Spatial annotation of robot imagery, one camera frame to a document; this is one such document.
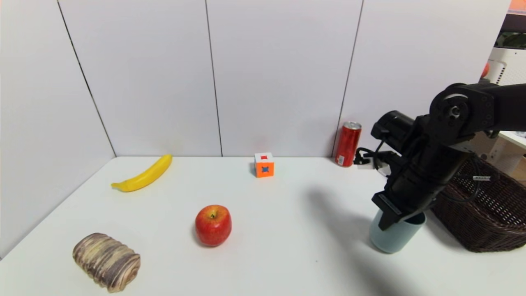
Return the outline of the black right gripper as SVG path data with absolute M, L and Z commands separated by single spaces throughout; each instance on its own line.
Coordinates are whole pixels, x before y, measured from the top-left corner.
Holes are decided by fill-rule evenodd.
M 422 150 L 391 162 L 384 190 L 372 198 L 380 208 L 379 229 L 385 231 L 430 208 L 459 168 L 474 156 L 470 150 Z

